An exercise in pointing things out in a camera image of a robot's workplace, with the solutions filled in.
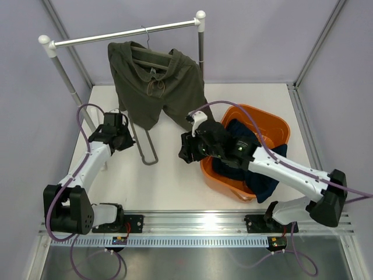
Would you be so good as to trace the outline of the grey hanger with metal hook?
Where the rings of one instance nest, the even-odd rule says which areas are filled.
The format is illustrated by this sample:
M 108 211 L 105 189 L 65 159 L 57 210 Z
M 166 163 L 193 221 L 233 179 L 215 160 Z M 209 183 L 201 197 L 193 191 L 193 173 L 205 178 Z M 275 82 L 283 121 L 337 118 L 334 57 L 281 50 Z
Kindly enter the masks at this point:
M 127 117 L 127 120 L 124 118 L 124 123 L 128 125 L 130 135 L 132 136 L 132 140 L 135 142 L 142 163 L 145 166 L 153 166 L 157 164 L 159 162 L 159 157 L 149 131 L 136 125 L 127 112 L 124 112 L 124 114 Z

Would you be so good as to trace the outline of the navy blue shorts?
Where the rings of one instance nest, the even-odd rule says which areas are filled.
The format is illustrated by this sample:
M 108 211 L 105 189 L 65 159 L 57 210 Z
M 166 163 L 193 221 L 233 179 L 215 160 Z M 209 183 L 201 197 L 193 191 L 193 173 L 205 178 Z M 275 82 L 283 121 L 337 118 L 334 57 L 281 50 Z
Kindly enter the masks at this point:
M 256 135 L 237 119 L 232 119 L 226 130 L 234 137 L 247 137 L 256 143 L 259 143 Z M 271 177 L 259 173 L 253 173 L 249 170 L 243 171 L 241 169 L 231 168 L 218 158 L 212 159 L 212 169 L 217 174 L 228 179 L 240 181 L 241 183 L 245 182 L 246 186 L 256 195 L 259 204 L 266 201 L 273 194 L 279 184 L 277 180 Z

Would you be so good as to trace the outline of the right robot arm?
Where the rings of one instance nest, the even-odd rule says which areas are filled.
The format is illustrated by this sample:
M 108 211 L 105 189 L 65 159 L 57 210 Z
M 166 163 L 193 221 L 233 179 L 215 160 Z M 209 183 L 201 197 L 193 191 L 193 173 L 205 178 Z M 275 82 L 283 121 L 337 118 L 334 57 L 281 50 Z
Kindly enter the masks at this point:
M 213 157 L 230 168 L 268 177 L 302 193 L 299 199 L 270 204 L 264 217 L 269 231 L 307 219 L 330 228 L 339 224 L 347 198 L 347 180 L 338 169 L 330 173 L 311 170 L 266 149 L 256 136 L 235 136 L 221 123 L 210 120 L 181 135 L 178 156 L 186 163 Z

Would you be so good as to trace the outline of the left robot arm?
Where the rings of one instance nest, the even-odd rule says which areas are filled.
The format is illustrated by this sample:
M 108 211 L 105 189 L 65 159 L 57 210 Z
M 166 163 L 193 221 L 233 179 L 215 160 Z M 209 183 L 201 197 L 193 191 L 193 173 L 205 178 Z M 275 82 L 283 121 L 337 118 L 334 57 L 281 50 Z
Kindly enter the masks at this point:
M 86 235 L 93 228 L 105 225 L 120 232 L 125 218 L 118 204 L 92 205 L 87 190 L 114 152 L 134 146 L 128 128 L 128 118 L 121 113 L 104 113 L 104 121 L 87 136 L 83 134 L 87 151 L 58 184 L 49 184 L 43 191 L 45 226 L 50 236 L 54 232 Z

